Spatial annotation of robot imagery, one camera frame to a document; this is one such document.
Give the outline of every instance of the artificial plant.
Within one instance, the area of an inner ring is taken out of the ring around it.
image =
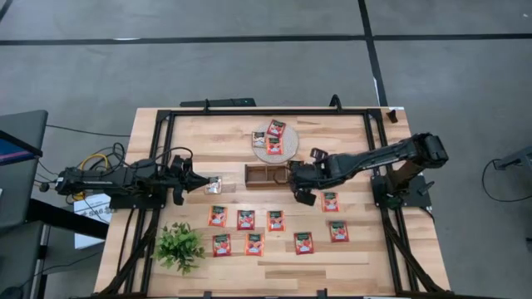
[[[163,233],[157,238],[153,258],[165,259],[161,266],[167,268],[178,263],[177,271],[183,275],[190,273],[196,257],[204,258],[205,249],[201,246],[201,236],[190,229],[188,223],[174,223],[170,228],[164,226]]]

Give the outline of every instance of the red packet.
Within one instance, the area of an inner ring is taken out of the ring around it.
[[[236,228],[238,230],[255,229],[255,211],[241,211],[237,212]]]
[[[293,240],[296,243],[296,254],[314,253],[312,233],[295,233]]]
[[[248,233],[244,246],[246,255],[262,257],[264,254],[264,235],[261,233]]]
[[[213,257],[227,257],[231,255],[231,235],[213,236]]]
[[[331,221],[329,223],[331,242],[349,242],[349,233],[345,221]]]
[[[323,212],[339,212],[340,203],[338,203],[338,193],[336,192],[322,192],[322,211]]]
[[[266,150],[268,154],[283,154],[283,140],[275,137],[266,139]]]
[[[272,122],[269,124],[268,132],[266,133],[280,138],[281,136],[283,136],[284,128],[286,128],[285,123],[281,121],[272,120]]]
[[[284,225],[283,211],[268,212],[268,231],[269,232],[284,232],[286,229]]]
[[[209,226],[220,226],[225,228],[225,223],[227,222],[227,208],[212,206],[210,207],[209,212]]]

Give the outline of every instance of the gray floor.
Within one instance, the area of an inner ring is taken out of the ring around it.
[[[532,32],[526,0],[367,6],[374,34]],[[14,0],[0,23],[0,39],[10,40],[318,33],[362,34],[357,2]],[[490,201],[480,176],[488,160],[532,143],[532,40],[376,47],[389,105],[406,107],[412,132],[440,135],[451,157],[425,174],[436,181],[436,229],[453,290],[530,297],[532,203]],[[46,109],[49,123],[86,130],[128,133],[137,107],[183,100],[251,96],[259,105],[326,105],[333,93],[344,105],[377,104],[365,42],[0,47],[2,114]],[[114,141],[47,130],[43,162],[58,171]],[[518,169],[490,171],[487,184],[509,199],[532,192],[529,178]],[[64,205],[53,193],[35,196]],[[58,248],[72,246],[71,238],[53,239]],[[52,274],[46,297],[88,295],[97,267],[95,257]]]

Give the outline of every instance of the wooden tabletop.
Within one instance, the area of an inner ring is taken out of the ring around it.
[[[157,110],[137,110],[126,162],[148,158]],[[291,125],[299,134],[299,148],[294,159],[311,162],[309,153],[313,147],[330,154],[356,154],[368,150],[361,116],[295,115],[274,118]],[[396,124],[384,118],[389,144],[411,135],[405,111],[399,110],[397,118],[399,122]],[[327,288],[331,296],[394,294],[381,215],[373,204],[369,171],[357,174],[345,184],[331,189],[339,193],[339,213],[323,213],[318,200],[313,207],[296,203],[288,189],[246,189],[244,165],[262,164],[251,149],[251,132],[271,119],[271,116],[176,118],[171,146],[190,148],[194,152],[195,172],[203,176],[222,176],[224,187],[223,193],[218,195],[205,195],[203,189],[184,194],[183,206],[173,205],[171,198],[168,198],[168,204],[161,211],[160,227],[173,222],[188,222],[203,234],[207,258],[200,260],[199,268],[184,277],[176,271],[176,267],[166,269],[154,262],[149,296],[202,296],[204,291],[212,291],[214,296],[312,296],[316,290],[323,288]],[[161,132],[160,145],[164,141],[164,127]],[[375,124],[373,132],[378,147]],[[212,205],[228,208],[226,228],[207,226]],[[239,209],[256,211],[255,232],[264,233],[266,237],[263,257],[244,255],[246,232],[236,229]],[[266,213],[269,210],[284,211],[286,232],[268,232]],[[106,287],[116,274],[128,214],[129,210],[120,210],[113,215],[95,292]],[[124,261],[131,251],[135,214],[126,239]],[[432,220],[419,208],[404,208],[404,214],[412,253],[434,281],[448,289]],[[347,221],[349,243],[330,242],[327,221],[334,219]],[[299,232],[312,232],[314,254],[295,254],[293,234]],[[212,236],[221,233],[231,235],[231,257],[212,257]],[[408,289],[404,260],[399,252],[397,256],[402,271],[402,285]],[[143,259],[137,263],[134,291],[140,288],[143,264]]]

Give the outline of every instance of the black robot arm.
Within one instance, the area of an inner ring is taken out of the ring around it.
[[[311,194],[312,189],[338,186],[366,169],[406,161],[400,169],[387,174],[388,188],[400,192],[423,169],[440,168],[448,160],[440,138],[429,133],[416,134],[394,145],[360,154],[329,155],[313,149],[311,156],[316,159],[312,164],[288,163],[290,189],[298,202],[308,205],[313,205],[316,198]]]
[[[173,189],[174,203],[183,204],[183,191],[206,185],[209,179],[192,170],[192,159],[176,155],[170,167],[143,159],[127,167],[104,171],[63,170],[56,183],[60,195],[74,195],[87,190],[111,197],[110,208],[162,208],[168,189]]]

